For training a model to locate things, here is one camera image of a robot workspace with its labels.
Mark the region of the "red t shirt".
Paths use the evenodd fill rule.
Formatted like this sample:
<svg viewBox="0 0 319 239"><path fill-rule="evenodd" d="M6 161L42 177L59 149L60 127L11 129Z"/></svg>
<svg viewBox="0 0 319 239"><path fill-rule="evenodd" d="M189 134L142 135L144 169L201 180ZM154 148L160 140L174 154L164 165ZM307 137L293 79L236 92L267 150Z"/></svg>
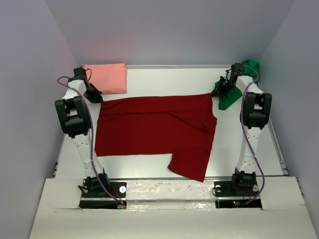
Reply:
<svg viewBox="0 0 319 239"><path fill-rule="evenodd" d="M97 156L171 154L168 169L204 180L217 119L209 94L134 97L102 102Z"/></svg>

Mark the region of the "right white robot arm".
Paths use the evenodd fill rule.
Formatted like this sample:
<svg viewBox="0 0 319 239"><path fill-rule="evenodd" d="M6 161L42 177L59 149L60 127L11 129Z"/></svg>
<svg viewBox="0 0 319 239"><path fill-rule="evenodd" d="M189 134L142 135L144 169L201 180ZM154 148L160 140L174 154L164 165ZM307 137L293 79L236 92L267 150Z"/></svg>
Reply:
<svg viewBox="0 0 319 239"><path fill-rule="evenodd" d="M242 93L240 123L243 140L229 189L234 195L251 192L257 185L256 170L259 170L262 176L262 185L257 191L259 196L265 185L265 175L257 159L256 150L260 134L269 122L272 95L264 93L250 76L237 76L233 81L221 76L210 95L225 97L233 89Z"/></svg>

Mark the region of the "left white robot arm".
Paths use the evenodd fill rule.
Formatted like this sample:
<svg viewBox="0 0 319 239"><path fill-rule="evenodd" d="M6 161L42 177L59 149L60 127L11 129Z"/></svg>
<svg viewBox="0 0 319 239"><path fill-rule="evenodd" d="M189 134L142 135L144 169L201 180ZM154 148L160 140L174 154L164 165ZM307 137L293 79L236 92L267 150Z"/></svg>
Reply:
<svg viewBox="0 0 319 239"><path fill-rule="evenodd" d="M55 108L61 129L76 146L85 170L85 184L79 189L104 197L110 193L110 180L94 150L94 126L87 100L92 104L100 104L103 99L86 77L59 77L57 83L66 87L64 97L55 101Z"/></svg>

